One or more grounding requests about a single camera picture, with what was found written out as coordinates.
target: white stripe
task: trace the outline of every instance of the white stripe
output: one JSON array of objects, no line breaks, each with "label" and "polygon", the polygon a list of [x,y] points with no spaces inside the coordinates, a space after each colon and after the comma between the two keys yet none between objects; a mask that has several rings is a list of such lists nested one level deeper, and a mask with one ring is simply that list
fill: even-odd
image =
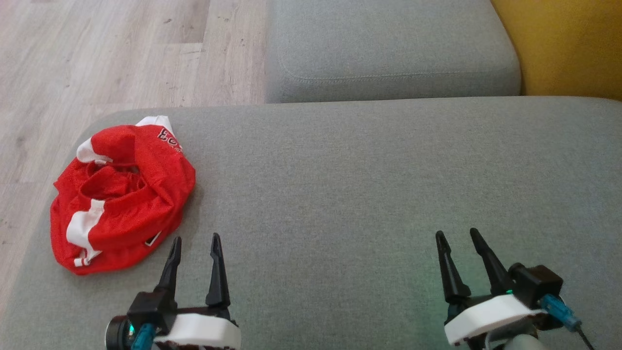
[{"label": "white stripe", "polygon": [[169,131],[169,133],[171,133],[173,135],[173,137],[175,136],[175,134],[173,134],[173,127],[170,125],[170,121],[169,121],[169,117],[168,116],[165,116],[165,115],[146,116],[141,121],[136,123],[136,126],[143,126],[143,125],[159,125],[159,126],[163,126],[163,127],[166,128],[166,130]]},{"label": "white stripe", "polygon": [[88,241],[88,234],[100,221],[102,214],[104,214],[104,201],[91,199],[91,208],[88,212],[79,211],[72,215],[67,226],[67,242],[85,249],[85,252],[81,252],[80,256],[74,259],[76,267],[89,265],[91,260],[101,253],[100,250],[93,249]]},{"label": "white stripe", "polygon": [[97,154],[93,150],[93,144],[91,143],[91,138],[84,141],[81,145],[78,146],[78,151],[76,152],[76,158],[83,163],[95,162],[99,165],[104,165],[108,162],[112,162],[112,158],[104,156],[102,154]]}]

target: gray couch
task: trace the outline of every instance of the gray couch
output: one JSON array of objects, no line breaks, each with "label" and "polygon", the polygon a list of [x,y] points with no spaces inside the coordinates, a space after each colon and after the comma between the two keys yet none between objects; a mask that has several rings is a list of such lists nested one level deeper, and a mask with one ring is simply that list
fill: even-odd
[{"label": "gray couch", "polygon": [[[169,115],[197,169],[176,234],[180,306],[200,305],[212,232],[245,349],[450,349],[434,232],[473,292],[489,288],[468,229],[501,261],[544,264],[597,349],[622,344],[622,103],[473,97],[134,110]],[[76,277],[42,214],[0,348],[103,349],[103,332],[153,288],[168,242],[133,268]],[[553,350],[576,334],[542,335]]]},{"label": "gray couch", "polygon": [[490,0],[272,0],[268,102],[518,95]]}]

